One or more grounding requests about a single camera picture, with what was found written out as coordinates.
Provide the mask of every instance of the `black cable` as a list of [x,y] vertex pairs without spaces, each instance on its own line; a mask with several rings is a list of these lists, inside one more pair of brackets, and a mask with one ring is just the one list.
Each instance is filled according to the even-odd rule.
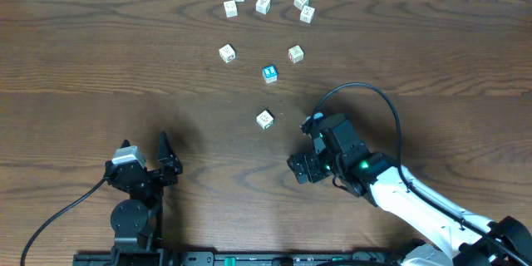
[[392,266],[396,264],[389,264],[377,261],[363,261],[363,260],[338,260],[338,261],[329,261],[325,263],[318,264],[316,266]]
[[26,256],[27,256],[27,252],[28,250],[30,250],[30,247],[32,246],[33,244],[33,241],[35,241],[35,239],[37,238],[37,236],[49,225],[52,223],[52,221],[54,221],[55,219],[57,219],[59,216],[63,215],[65,212],[67,212],[69,209],[72,209],[74,207],[77,206],[77,204],[81,203],[84,199],[88,198],[90,195],[92,195],[94,193],[94,191],[96,191],[98,188],[100,188],[100,186],[102,184],[104,184],[105,182],[107,181],[107,178],[103,178],[101,179],[100,182],[98,182],[98,184],[96,184],[94,187],[92,187],[91,190],[89,190],[89,192],[85,193],[81,198],[77,199],[75,202],[73,202],[72,204],[69,204],[67,207],[63,208],[61,211],[55,213],[52,217],[50,217],[50,219],[48,219],[44,224],[41,225],[41,227],[35,232],[35,234],[33,234],[33,236],[29,239],[29,241],[27,241],[27,244],[26,244],[26,247],[24,248],[24,250],[22,251],[22,255],[20,257],[20,266],[24,266],[24,264],[26,263]]
[[337,178],[338,178],[338,177],[337,177],[336,175],[333,176],[333,178],[332,178],[332,185],[334,185],[334,187],[339,188],[339,189],[341,189],[341,190],[343,190],[343,191],[347,191],[347,192],[349,192],[349,190],[347,190],[347,187],[346,187],[346,186],[341,186],[341,185],[337,185],[337,184],[336,184],[336,179],[337,179]]
[[[467,229],[470,229],[473,232],[477,233],[482,238],[484,238],[486,241],[488,241],[490,244],[493,244],[496,248],[498,248],[499,250],[501,250],[502,252],[507,254],[509,257],[514,259],[519,264],[521,264],[523,266],[532,266],[532,262],[528,261],[527,258],[521,256],[518,253],[514,253],[512,250],[510,250],[506,246],[504,246],[501,242],[493,239],[493,237],[491,237],[488,234],[486,234],[483,230],[475,227],[472,223],[466,221],[465,219],[463,219],[463,218],[461,218],[459,216],[456,216],[455,214],[451,213],[450,211],[440,207],[437,203],[435,203],[432,200],[428,199],[425,195],[423,195],[420,191],[417,190],[416,186],[411,181],[408,181],[406,179],[405,175],[402,172],[402,164],[401,164],[401,153],[402,153],[402,136],[401,135],[402,135],[402,133],[401,133],[401,122],[399,121],[399,115],[397,114],[396,107],[393,105],[393,103],[390,101],[390,99],[386,96],[386,94],[384,94],[384,92],[382,92],[379,88],[377,88],[377,87],[375,87],[375,86],[373,86],[371,84],[364,83],[364,82],[349,82],[349,83],[343,84],[341,86],[338,86],[335,89],[331,90],[327,95],[325,95],[318,102],[316,107],[314,107],[313,117],[314,117],[314,115],[316,115],[319,112],[319,108],[323,105],[323,103],[330,96],[334,95],[335,93],[337,93],[341,89],[343,89],[345,87],[350,87],[350,86],[366,87],[368,89],[371,89],[372,91],[375,91],[376,93],[378,93],[382,97],[382,99],[384,99],[384,101],[386,101],[386,103],[390,106],[390,109],[392,110],[392,113],[393,113],[393,118],[395,119],[395,122],[396,122],[396,131],[397,131],[397,154],[396,154],[397,172],[399,173],[399,176],[401,177],[402,182],[406,186],[406,192],[412,191],[412,193],[414,195],[416,195],[417,197],[419,197],[420,199],[425,201],[432,208],[440,211],[441,213],[443,213],[445,216],[449,217],[450,219],[453,219],[455,222],[459,223],[461,226],[463,226],[463,227],[465,227]],[[330,264],[330,265],[322,264],[322,265],[323,266],[333,266],[332,264]]]

